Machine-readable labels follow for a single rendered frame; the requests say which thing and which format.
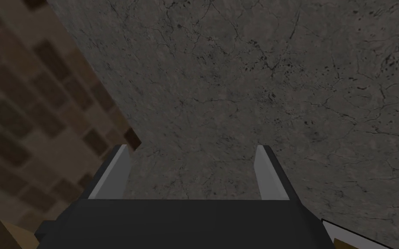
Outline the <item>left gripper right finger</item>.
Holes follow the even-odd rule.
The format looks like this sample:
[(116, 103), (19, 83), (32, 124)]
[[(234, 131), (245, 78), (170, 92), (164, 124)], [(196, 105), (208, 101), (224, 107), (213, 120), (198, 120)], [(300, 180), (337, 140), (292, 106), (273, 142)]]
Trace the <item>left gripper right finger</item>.
[(270, 146), (257, 146), (254, 171), (262, 200), (299, 200)]

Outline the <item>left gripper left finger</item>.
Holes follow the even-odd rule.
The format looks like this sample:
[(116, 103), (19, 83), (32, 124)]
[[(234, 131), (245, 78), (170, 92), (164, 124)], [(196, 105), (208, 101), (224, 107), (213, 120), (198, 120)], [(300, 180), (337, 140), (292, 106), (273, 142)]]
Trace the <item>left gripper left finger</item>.
[(131, 167), (128, 146), (115, 145), (79, 199), (123, 199)]

